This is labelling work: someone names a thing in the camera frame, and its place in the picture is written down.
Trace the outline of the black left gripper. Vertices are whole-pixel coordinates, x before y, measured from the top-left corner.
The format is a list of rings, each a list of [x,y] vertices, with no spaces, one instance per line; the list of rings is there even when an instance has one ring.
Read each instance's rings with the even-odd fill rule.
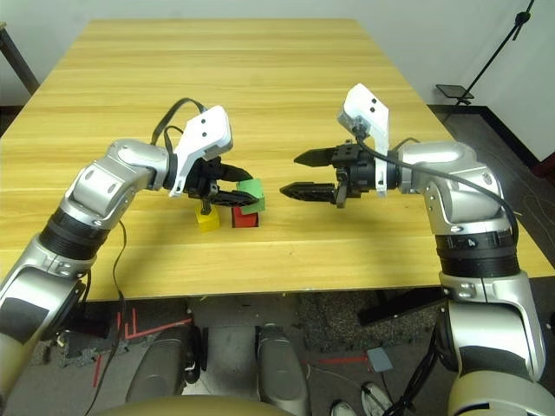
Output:
[[[219,190],[217,180],[245,181],[253,179],[246,170],[227,164],[221,165],[221,158],[197,159],[186,178],[186,194],[201,201],[200,213],[210,214],[212,205],[225,207],[255,205],[258,198],[249,192]]]

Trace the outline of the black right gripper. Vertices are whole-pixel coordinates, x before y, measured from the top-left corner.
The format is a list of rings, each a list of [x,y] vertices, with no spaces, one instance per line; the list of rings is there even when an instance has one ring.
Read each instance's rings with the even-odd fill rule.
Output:
[[[375,190],[374,157],[358,144],[346,142],[336,148],[310,149],[294,162],[310,167],[332,165],[336,169],[337,188],[332,183],[293,182],[279,189],[288,198],[343,208],[348,198],[360,198],[363,193]]]

